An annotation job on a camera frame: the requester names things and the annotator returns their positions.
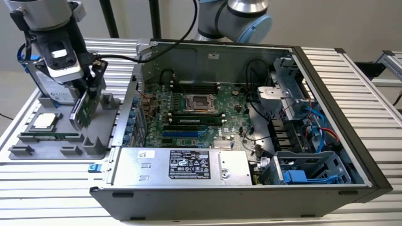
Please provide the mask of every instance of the robotic arm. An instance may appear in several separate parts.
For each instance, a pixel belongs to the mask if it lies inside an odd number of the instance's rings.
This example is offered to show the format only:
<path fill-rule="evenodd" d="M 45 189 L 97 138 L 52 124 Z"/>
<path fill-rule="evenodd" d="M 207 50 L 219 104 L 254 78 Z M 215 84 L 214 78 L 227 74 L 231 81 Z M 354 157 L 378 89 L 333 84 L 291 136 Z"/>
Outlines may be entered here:
<path fill-rule="evenodd" d="M 259 43 L 271 30 L 268 0 L 200 0 L 196 40 Z"/>
<path fill-rule="evenodd" d="M 91 98 L 104 83 L 107 62 L 95 58 L 85 48 L 77 22 L 84 18 L 83 4 L 67 0 L 4 0 L 17 28 L 24 32 L 25 44 L 19 51 L 19 61 L 31 59 L 31 44 L 40 52 L 36 68 L 59 84 Z"/>

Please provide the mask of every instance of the warning label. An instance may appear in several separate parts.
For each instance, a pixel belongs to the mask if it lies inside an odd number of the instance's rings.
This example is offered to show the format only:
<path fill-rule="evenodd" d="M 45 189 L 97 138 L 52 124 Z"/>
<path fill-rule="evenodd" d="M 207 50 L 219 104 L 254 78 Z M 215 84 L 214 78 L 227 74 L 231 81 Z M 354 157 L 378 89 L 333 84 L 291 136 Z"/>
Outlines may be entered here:
<path fill-rule="evenodd" d="M 208 151 L 170 151 L 171 179 L 211 179 Z"/>

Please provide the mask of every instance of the motherboard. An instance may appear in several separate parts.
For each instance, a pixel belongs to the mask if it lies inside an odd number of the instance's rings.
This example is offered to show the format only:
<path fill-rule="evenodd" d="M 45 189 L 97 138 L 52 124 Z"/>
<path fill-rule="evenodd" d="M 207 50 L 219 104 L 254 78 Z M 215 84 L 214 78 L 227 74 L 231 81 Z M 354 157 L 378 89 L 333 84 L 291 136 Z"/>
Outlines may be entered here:
<path fill-rule="evenodd" d="M 240 87 L 219 85 L 198 90 L 180 87 L 178 91 L 154 83 L 147 86 L 144 96 L 146 147 L 252 150 L 252 141 L 243 135 L 251 120 Z"/>

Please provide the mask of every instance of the cpu socket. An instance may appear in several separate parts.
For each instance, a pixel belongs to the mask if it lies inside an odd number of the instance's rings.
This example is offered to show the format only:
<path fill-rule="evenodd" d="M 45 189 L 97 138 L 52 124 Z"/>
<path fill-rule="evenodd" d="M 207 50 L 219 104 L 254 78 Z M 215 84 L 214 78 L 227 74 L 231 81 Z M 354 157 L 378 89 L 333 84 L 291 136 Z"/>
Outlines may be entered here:
<path fill-rule="evenodd" d="M 214 95 L 186 95 L 186 110 L 190 113 L 218 113 Z"/>

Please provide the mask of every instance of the circuit board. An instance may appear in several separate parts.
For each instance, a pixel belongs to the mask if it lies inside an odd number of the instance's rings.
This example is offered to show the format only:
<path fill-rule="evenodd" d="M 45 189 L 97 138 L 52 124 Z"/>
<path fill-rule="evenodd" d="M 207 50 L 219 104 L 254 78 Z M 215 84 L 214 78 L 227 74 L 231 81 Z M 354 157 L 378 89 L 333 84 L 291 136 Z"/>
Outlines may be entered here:
<path fill-rule="evenodd" d="M 186 97 L 192 93 L 174 93 L 166 85 L 150 84 L 146 89 L 148 103 L 146 108 L 148 126 L 146 147 L 219 148 L 214 146 L 214 142 L 227 140 L 223 143 L 230 143 L 231 150 L 252 150 L 254 144 L 244 139 L 243 135 L 240 136 L 239 132 L 239 130 L 246 132 L 251 127 L 244 105 L 246 98 L 239 89 L 234 85 L 222 85 L 218 94 L 211 94 L 214 109 L 224 114 L 222 125 L 196 125 L 195 123 L 196 133 L 186 133 L 190 137 L 170 137 L 170 133 L 166 133 L 164 130 L 170 125 L 168 113 L 172 111 L 186 112 Z"/>

